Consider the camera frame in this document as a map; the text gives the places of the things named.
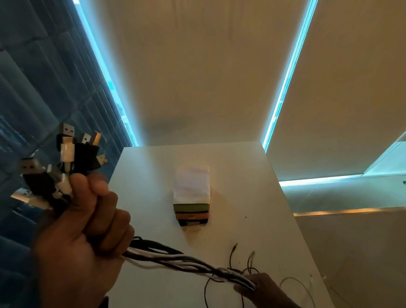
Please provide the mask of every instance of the white table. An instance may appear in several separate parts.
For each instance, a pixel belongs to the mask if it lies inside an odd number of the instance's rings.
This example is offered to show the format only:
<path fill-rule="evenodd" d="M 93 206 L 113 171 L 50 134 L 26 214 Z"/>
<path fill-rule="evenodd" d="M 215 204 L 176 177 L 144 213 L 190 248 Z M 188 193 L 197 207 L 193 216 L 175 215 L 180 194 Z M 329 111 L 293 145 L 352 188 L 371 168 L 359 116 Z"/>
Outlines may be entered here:
<path fill-rule="evenodd" d="M 209 166 L 211 176 L 209 223 L 181 228 L 172 207 L 175 170 L 202 165 Z M 238 242 L 233 267 L 244 269 L 254 250 L 253 266 L 276 283 L 293 276 L 310 290 L 316 307 L 334 307 L 260 143 L 128 147 L 110 189 L 119 196 L 118 207 L 130 212 L 136 235 L 216 267 L 228 266 Z M 125 262 L 108 294 L 110 307 L 205 307 L 206 281 L 192 273 L 141 269 Z M 282 289 L 300 306 L 312 307 L 298 282 L 287 280 Z M 211 281 L 207 301 L 209 307 L 241 307 L 229 283 Z M 253 307 L 248 300 L 245 305 Z"/>

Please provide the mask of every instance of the person's left hand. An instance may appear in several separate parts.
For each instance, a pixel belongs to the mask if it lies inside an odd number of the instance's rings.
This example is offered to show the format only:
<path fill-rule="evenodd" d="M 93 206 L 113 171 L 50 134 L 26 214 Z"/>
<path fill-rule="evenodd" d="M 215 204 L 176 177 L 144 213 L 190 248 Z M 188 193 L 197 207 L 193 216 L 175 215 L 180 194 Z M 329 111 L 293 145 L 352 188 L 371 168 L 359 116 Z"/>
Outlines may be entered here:
<path fill-rule="evenodd" d="M 73 201 L 34 243 L 43 308 L 97 308 L 133 236 L 128 212 L 100 174 L 70 176 Z"/>

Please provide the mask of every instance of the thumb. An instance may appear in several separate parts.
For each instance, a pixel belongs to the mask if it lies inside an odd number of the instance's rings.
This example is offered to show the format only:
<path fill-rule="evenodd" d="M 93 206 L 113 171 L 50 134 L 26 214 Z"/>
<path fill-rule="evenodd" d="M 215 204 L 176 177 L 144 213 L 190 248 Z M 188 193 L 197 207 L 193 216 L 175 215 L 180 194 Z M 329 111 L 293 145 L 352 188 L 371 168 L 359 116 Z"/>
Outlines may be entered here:
<path fill-rule="evenodd" d="M 244 296 L 244 297 L 246 297 L 246 298 L 248 298 L 248 299 L 250 299 L 250 300 L 252 300 L 252 298 L 253 298 L 253 296 L 254 296 L 254 292 L 253 292 L 253 291 L 251 291 L 251 290 L 248 289 L 248 288 L 244 288 L 243 286 L 240 286 L 239 284 L 235 284 L 235 285 L 234 285 L 234 290 L 235 290 L 237 293 L 241 294 L 242 296 Z"/>
<path fill-rule="evenodd" d="M 62 230 L 62 234 L 76 238 L 82 233 L 95 211 L 97 195 L 90 190 L 88 179 L 83 174 L 72 174 L 69 181 L 73 200 L 55 224 Z"/>

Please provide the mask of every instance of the hand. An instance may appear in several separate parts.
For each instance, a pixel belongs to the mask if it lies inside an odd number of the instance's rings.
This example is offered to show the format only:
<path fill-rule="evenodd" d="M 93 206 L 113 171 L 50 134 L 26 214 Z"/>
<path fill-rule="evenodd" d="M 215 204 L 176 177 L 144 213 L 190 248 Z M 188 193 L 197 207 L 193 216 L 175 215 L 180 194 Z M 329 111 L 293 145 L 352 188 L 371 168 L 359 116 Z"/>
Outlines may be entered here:
<path fill-rule="evenodd" d="M 234 285 L 234 290 L 252 301 L 257 308 L 300 308 L 276 285 L 268 274 L 253 274 L 246 277 L 257 285 L 255 292 L 239 284 Z"/>
<path fill-rule="evenodd" d="M 34 243 L 43 308 L 97 308 L 117 280 L 134 228 L 100 174 L 70 176 L 73 201 Z"/>

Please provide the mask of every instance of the white cloth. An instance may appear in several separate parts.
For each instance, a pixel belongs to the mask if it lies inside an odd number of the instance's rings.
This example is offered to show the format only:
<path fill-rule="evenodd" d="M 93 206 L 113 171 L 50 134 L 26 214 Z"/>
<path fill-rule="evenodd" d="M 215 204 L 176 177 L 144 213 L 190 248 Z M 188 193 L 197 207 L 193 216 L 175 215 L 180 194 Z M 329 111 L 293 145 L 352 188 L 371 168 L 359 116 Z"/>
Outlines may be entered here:
<path fill-rule="evenodd" d="M 173 204 L 210 204 L 209 167 L 178 168 L 173 184 Z"/>

